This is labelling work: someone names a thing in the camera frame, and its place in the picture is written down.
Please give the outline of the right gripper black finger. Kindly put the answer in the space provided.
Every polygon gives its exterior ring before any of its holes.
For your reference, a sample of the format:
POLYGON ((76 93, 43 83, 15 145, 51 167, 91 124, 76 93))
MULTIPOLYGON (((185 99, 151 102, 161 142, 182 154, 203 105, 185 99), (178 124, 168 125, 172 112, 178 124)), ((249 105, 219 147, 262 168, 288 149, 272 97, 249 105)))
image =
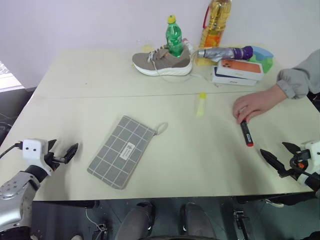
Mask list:
POLYGON ((262 157, 266 160, 266 162, 277 171, 278 175, 281 178, 284 178, 286 176, 285 166, 277 159, 276 156, 264 149, 260 149, 260 153, 262 157))
POLYGON ((282 144, 292 154, 296 154, 297 152, 301 151, 301 148, 299 146, 297 146, 296 144, 293 144, 290 142, 282 142, 282 144))

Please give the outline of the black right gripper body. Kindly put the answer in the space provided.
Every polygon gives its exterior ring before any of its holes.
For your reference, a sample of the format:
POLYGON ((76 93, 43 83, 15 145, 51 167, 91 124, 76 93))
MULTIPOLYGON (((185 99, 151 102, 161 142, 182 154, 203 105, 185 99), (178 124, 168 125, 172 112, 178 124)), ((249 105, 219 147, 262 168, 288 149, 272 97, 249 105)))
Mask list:
POLYGON ((311 158, 311 153, 309 150, 301 150, 297 153, 292 153, 293 157, 289 161, 290 169, 286 170, 285 176, 298 178, 300 175, 305 175, 310 177, 311 174, 306 172, 309 166, 308 160, 311 158))

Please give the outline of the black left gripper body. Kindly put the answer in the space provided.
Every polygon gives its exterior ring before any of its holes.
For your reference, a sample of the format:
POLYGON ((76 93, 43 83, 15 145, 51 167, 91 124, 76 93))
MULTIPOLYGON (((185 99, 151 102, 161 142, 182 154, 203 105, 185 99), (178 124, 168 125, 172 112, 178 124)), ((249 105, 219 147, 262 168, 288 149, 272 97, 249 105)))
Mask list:
POLYGON ((54 156, 54 153, 50 151, 44 156, 44 161, 52 172, 55 172, 60 164, 63 163, 63 160, 60 157, 54 156))

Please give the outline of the person's bare hand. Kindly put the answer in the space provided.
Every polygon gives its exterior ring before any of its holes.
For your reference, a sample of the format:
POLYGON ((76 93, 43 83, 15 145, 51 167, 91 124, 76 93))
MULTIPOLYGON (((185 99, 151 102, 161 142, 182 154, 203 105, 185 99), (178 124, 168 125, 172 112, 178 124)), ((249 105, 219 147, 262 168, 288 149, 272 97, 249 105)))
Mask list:
POLYGON ((243 121, 248 123, 253 117, 269 111, 287 98, 285 92, 278 85, 274 85, 267 90, 239 97, 233 103, 232 113, 238 124, 243 121))

